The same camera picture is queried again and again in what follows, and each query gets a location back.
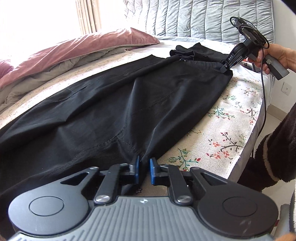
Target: headboard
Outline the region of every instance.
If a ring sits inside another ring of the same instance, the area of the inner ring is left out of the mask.
[[[243,41],[229,18],[242,17],[274,42],[272,0],[123,0],[131,26],[152,35]]]

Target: metal screw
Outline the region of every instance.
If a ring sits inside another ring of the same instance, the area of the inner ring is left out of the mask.
[[[109,196],[107,196],[107,195],[99,195],[99,196],[97,196],[96,197],[96,201],[97,202],[108,202],[108,201],[110,201],[110,197]]]
[[[177,198],[177,201],[179,203],[189,203],[191,201],[191,197],[189,197],[187,195],[182,195]]]

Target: electrical socket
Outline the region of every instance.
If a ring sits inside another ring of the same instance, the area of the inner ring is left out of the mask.
[[[292,90],[292,86],[289,85],[287,82],[284,82],[283,87],[282,87],[282,92],[284,92],[286,95],[289,95]]]

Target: curtain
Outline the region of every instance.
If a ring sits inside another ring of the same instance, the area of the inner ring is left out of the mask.
[[[81,33],[90,34],[101,29],[97,0],[76,0]]]

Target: floor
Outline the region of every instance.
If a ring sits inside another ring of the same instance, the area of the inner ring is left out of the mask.
[[[279,119],[267,113],[266,122],[262,132],[260,133],[260,136],[257,139],[257,142],[255,144],[255,149],[257,148],[259,143],[262,141],[263,137],[273,132],[280,122],[281,121]],[[269,188],[265,188],[263,190],[263,193],[269,196],[271,199],[273,199],[276,205],[278,206],[278,208],[280,209],[280,206],[282,204],[285,204],[285,203],[290,204],[290,200],[291,200],[294,189],[295,189],[295,180],[289,183],[285,183],[284,181],[279,181],[276,185]]]

